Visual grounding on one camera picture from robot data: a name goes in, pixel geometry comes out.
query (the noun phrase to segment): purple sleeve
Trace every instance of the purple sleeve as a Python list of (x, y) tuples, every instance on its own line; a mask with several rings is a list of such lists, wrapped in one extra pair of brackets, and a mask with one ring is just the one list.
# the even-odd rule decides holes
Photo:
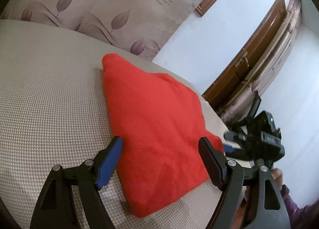
[(314, 209), (319, 206), (319, 200), (311, 205), (311, 206), (305, 206), (304, 208), (299, 208), (296, 203), (291, 199), (289, 196), (289, 189), (286, 185), (282, 185), (281, 195), (283, 197), (289, 220), (291, 229), (296, 228), (301, 222), (307, 220)]

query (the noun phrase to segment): beige upholstery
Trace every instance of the beige upholstery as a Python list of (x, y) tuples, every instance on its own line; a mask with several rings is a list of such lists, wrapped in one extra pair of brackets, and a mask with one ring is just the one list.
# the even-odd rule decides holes
[[(101, 59), (118, 53), (147, 72), (169, 71), (83, 34), (37, 23), (0, 21), (0, 196), (21, 225), (31, 215), (51, 167), (79, 165), (112, 138)], [(225, 125), (199, 95), (206, 128)], [(88, 228), (74, 189), (82, 228)], [(210, 180), (144, 219), (132, 215), (114, 173), (100, 192), (116, 228), (205, 228), (220, 197)]]

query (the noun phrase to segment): metal screw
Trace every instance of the metal screw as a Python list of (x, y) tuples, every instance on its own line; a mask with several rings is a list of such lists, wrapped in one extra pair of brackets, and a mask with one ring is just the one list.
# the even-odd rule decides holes
[(54, 171), (58, 171), (60, 168), (61, 168), (61, 166), (60, 166), (59, 164), (56, 164), (56, 165), (53, 166), (52, 169), (53, 169)]
[(262, 165), (262, 166), (260, 167), (260, 169), (261, 169), (263, 172), (266, 172), (266, 171), (268, 170), (268, 168), (267, 168), (266, 166), (264, 166), (264, 165)]
[(229, 160), (227, 163), (230, 166), (236, 166), (236, 162), (234, 160)]
[(85, 161), (84, 164), (85, 164), (86, 166), (91, 166), (93, 163), (94, 163), (94, 161), (93, 161), (92, 159), (88, 159), (88, 160)]

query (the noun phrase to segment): wooden door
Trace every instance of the wooden door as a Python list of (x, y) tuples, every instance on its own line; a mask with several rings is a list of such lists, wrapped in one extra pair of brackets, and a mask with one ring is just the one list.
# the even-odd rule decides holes
[(286, 14), (285, 0), (275, 0), (266, 17), (241, 51), (204, 92), (204, 99), (209, 102), (214, 110), (217, 110), (228, 99), (248, 75), (279, 30)]

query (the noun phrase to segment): person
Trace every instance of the person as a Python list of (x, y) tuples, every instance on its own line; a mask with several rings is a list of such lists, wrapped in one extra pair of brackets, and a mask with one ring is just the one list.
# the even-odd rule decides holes
[[(299, 208), (289, 195), (288, 187), (283, 184), (282, 170), (275, 168), (272, 170), (274, 178), (284, 200), (291, 229), (318, 229), (319, 228), (319, 200), (313, 205)], [(245, 214), (246, 206), (244, 203), (237, 210), (232, 229), (239, 229)]]

